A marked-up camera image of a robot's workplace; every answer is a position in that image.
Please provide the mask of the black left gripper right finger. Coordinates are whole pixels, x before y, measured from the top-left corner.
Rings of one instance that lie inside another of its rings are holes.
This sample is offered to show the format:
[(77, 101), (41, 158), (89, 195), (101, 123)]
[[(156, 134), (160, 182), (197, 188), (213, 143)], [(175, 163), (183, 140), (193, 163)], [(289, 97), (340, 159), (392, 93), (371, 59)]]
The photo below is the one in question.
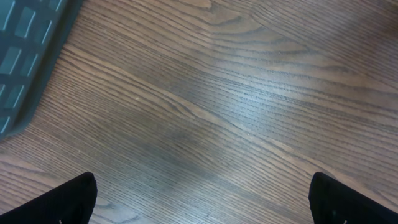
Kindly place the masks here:
[(397, 224), (397, 213), (332, 177), (316, 172), (308, 199), (315, 224)]

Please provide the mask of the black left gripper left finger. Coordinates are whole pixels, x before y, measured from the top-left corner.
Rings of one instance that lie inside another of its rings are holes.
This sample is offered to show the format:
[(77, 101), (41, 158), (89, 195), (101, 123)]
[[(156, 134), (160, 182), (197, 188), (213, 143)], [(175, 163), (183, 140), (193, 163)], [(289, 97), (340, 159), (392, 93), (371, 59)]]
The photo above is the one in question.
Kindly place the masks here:
[(85, 172), (1, 215), (1, 224), (88, 224), (95, 207), (97, 184)]

